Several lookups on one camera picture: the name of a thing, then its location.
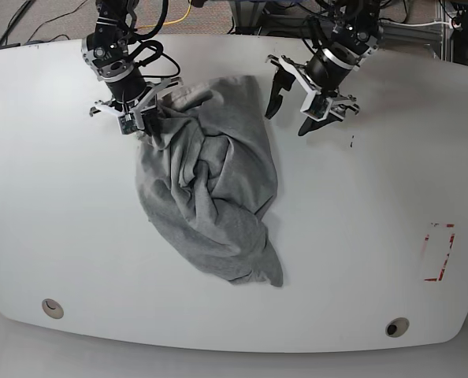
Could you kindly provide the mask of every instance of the round hole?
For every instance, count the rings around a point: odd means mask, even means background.
[[[116,61],[115,63],[111,65],[110,68],[112,71],[117,71],[121,66],[122,66],[122,63],[119,61]]]
[[[64,310],[61,305],[53,299],[43,299],[42,309],[45,314],[53,319],[61,319],[64,316]]]
[[[400,337],[404,333],[406,333],[407,329],[409,328],[409,320],[405,317],[400,317],[391,321],[386,326],[386,336],[388,337]]]

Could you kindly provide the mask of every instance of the yellow cable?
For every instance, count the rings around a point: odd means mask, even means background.
[[[190,14],[190,10],[192,9],[192,4],[189,2],[188,3],[188,9],[187,9],[187,12],[184,14],[183,17],[181,17],[179,20],[174,20],[174,21],[166,21],[164,23],[164,25],[172,25],[172,24],[178,24],[179,22],[183,21],[184,19],[186,19],[188,17],[188,15]],[[137,29],[148,29],[148,28],[154,28],[155,25],[144,25],[144,26],[139,26],[137,27]]]

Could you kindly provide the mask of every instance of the white table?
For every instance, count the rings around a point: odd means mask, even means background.
[[[256,75],[299,40],[163,35],[184,82]],[[147,68],[171,73],[162,60]],[[265,217],[285,285],[233,287],[147,222],[138,142],[88,116],[110,96],[80,41],[0,51],[0,312],[107,339],[207,350],[320,352],[442,343],[468,311],[468,68],[381,52],[343,92],[362,112],[305,138],[295,85],[268,123],[280,179]],[[453,224],[453,228],[432,223]],[[441,281],[438,274],[455,234]],[[45,298],[65,315],[49,318]],[[385,334],[410,321],[398,339]]]

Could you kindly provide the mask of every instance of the crumpled fabric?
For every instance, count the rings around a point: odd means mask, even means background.
[[[182,87],[141,140],[136,187],[158,232],[191,264],[231,284],[283,285],[262,217],[277,174],[252,76]]]

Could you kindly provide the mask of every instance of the gray cloth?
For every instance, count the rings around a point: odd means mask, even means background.
[[[232,284],[283,284],[261,219],[277,174],[251,76],[183,87],[160,101],[160,130],[144,136],[139,200],[158,232],[197,269]]]

